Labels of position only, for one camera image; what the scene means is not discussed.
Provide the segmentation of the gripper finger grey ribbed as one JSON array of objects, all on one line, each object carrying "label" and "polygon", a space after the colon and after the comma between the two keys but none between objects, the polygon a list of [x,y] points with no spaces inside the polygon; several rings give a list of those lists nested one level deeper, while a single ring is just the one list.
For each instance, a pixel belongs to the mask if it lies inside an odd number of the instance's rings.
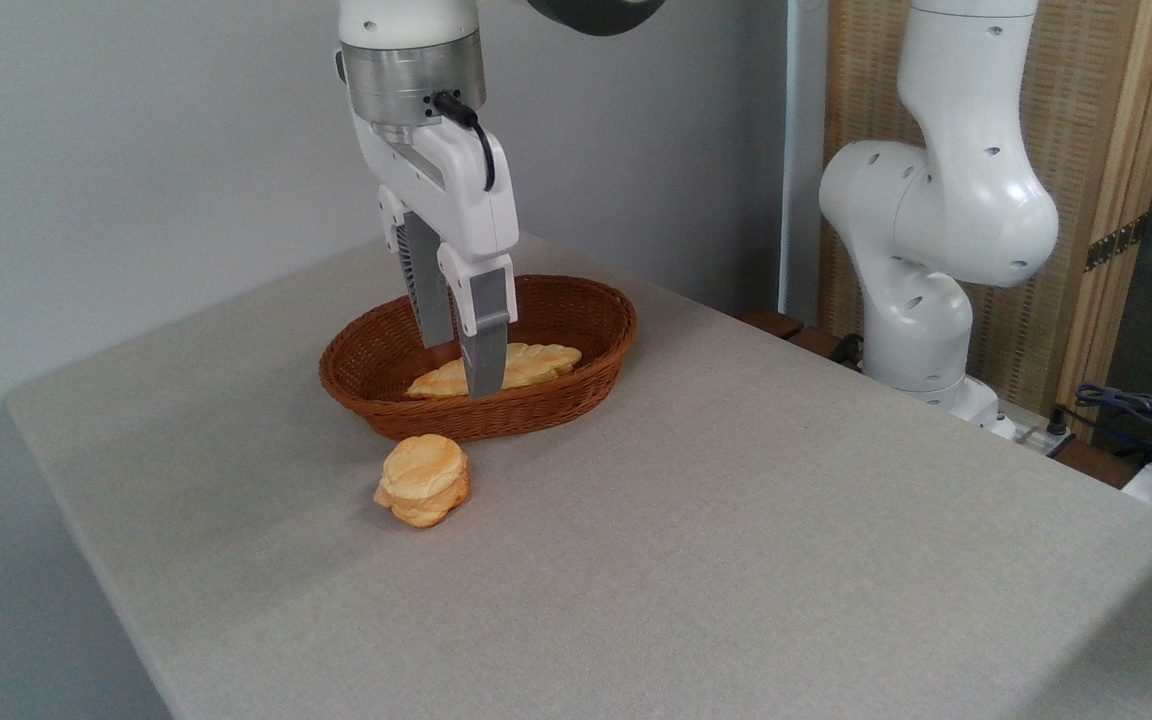
[{"label": "gripper finger grey ribbed", "polygon": [[389,251],[397,255],[408,300],[419,324],[422,344],[433,348],[453,341],[456,332],[435,255],[442,247],[442,238],[388,187],[379,188],[378,200],[387,222],[385,241]]}]

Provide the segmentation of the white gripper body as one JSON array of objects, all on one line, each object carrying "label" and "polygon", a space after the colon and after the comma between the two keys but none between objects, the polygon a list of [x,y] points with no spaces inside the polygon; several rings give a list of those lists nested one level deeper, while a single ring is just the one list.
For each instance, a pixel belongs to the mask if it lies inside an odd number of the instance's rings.
[{"label": "white gripper body", "polygon": [[389,143],[353,118],[362,154],[380,181],[378,200],[389,227],[408,211],[420,217],[463,260],[507,253],[518,241],[515,195],[503,147],[488,136],[494,183],[486,185],[485,152],[471,129],[442,122],[420,126],[412,143]]}]

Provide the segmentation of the gripper finger with grey tip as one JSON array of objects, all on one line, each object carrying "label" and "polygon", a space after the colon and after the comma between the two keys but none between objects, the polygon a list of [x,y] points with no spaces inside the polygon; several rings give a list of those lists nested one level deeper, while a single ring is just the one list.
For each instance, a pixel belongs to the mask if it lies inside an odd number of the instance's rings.
[{"label": "gripper finger with grey tip", "polygon": [[508,327],[518,319],[511,256],[471,263],[444,243],[438,263],[456,309],[468,397],[494,395],[505,382]]}]

